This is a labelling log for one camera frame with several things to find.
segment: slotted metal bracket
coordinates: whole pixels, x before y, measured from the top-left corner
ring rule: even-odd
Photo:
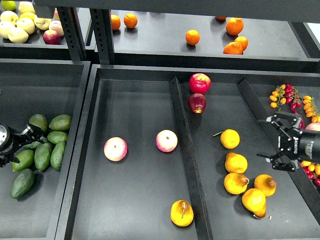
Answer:
[[[90,9],[90,15],[100,64],[115,65],[111,12],[106,9]]]
[[[74,7],[57,7],[64,37],[72,61],[86,61],[86,46],[79,23],[77,9]]]

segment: pear stem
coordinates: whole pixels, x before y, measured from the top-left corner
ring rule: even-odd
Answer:
[[[213,137],[215,137],[215,136],[217,136],[217,135],[220,135],[220,134],[222,134],[223,132],[224,132],[224,131],[218,132],[218,133],[214,134]]]

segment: pink apple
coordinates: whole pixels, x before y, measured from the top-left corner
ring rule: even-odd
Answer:
[[[62,37],[64,35],[64,30],[62,29],[60,21],[55,20],[55,21],[50,22],[49,30],[56,31],[60,37]]]
[[[43,34],[43,41],[45,42],[45,44],[51,44],[51,45],[61,44],[60,35],[54,30],[45,31]]]
[[[126,156],[128,147],[125,140],[115,136],[106,141],[103,151],[107,159],[117,162]]]
[[[155,143],[160,151],[169,153],[176,148],[178,144],[178,138],[173,131],[163,130],[156,136]]]
[[[60,21],[60,17],[57,9],[54,10],[53,19]]]

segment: green apple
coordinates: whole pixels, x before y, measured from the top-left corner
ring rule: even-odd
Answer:
[[[10,21],[1,21],[0,22],[0,36],[4,39],[8,39],[8,33],[10,29],[15,28],[15,25]]]
[[[5,11],[15,11],[17,8],[15,1],[1,1],[1,6]]]
[[[8,33],[9,40],[15,44],[24,44],[28,40],[28,33],[20,27],[13,27]]]
[[[37,17],[37,15],[34,16],[34,24],[41,30],[48,30],[50,23],[50,18],[40,18]]]
[[[19,9],[19,12],[22,13],[22,14],[24,14],[24,13],[34,13],[34,14],[36,14],[34,6],[29,1],[21,1],[19,3],[18,9]]]
[[[8,21],[16,26],[16,21],[19,19],[18,15],[13,11],[4,11],[0,15],[0,21]]]
[[[21,18],[16,21],[16,26],[26,31],[27,34],[33,34],[36,26],[30,18]]]

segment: upper shelf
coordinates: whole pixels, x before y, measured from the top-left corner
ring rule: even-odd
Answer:
[[[227,16],[301,23],[320,23],[320,1],[33,0],[33,2],[39,6],[128,10],[154,13]]]

